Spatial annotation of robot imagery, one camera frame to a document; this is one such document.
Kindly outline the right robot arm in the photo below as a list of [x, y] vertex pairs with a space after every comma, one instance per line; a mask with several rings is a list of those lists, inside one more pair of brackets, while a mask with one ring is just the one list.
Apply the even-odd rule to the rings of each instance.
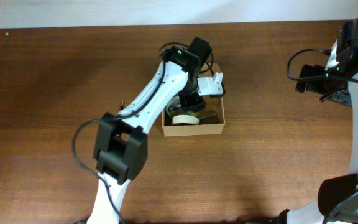
[[321, 102], [333, 101], [352, 109], [352, 154], [346, 175], [326, 179], [318, 198], [304, 207], [284, 210], [268, 223], [358, 223], [358, 19], [343, 23], [332, 49], [324, 50], [325, 66], [304, 65], [295, 90], [321, 95]]

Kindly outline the cardboard box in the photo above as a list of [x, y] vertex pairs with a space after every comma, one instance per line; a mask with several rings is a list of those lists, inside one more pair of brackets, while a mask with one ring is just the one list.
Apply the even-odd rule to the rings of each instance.
[[[222, 72], [219, 65], [216, 63], [211, 64], [212, 70], [208, 70], [206, 73], [200, 73], [198, 78], [201, 77], [212, 77], [216, 72]], [[165, 113], [165, 107], [162, 111], [162, 131], [165, 137], [169, 136], [196, 136], [196, 135], [210, 135], [210, 134], [221, 134], [224, 125], [224, 105], [223, 97], [211, 98], [209, 96], [203, 96], [206, 102], [205, 109], [194, 112], [194, 117], [200, 117], [217, 113], [218, 116], [215, 118], [200, 121], [199, 125], [174, 125], [172, 126], [172, 118], [169, 118]]]

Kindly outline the black and white marker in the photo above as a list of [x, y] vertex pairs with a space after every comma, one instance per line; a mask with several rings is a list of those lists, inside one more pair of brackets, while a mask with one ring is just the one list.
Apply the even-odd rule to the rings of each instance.
[[212, 114], [209, 114], [209, 115], [200, 116], [200, 117], [198, 117], [198, 119], [199, 119], [199, 121], [204, 121], [204, 120], [207, 120], [207, 119], [215, 118], [217, 116], [218, 116], [217, 113], [212, 113]]

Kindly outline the green tape roll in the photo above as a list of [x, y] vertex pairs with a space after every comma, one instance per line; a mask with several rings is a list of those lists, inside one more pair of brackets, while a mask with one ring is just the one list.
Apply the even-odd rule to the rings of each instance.
[[180, 104], [180, 97], [174, 96], [165, 106], [165, 113], [169, 118], [173, 118], [178, 115], [190, 115], [193, 116], [194, 112], [185, 111]]

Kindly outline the cream masking tape roll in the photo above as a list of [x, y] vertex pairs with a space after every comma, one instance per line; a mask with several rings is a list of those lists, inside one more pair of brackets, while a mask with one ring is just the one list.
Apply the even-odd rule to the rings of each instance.
[[172, 118], [172, 126], [174, 125], [199, 125], [200, 121], [197, 117], [191, 115], [176, 115]]

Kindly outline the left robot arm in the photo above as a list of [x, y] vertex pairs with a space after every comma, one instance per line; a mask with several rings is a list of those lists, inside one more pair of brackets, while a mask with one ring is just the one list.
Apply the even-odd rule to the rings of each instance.
[[150, 129], [172, 98], [178, 96], [186, 112], [206, 106], [198, 76], [212, 55], [210, 44], [195, 37], [187, 47], [162, 48], [160, 55], [155, 75], [135, 100], [118, 114], [98, 119], [93, 157], [99, 183], [87, 223], [123, 223], [120, 208], [126, 189], [143, 169]]

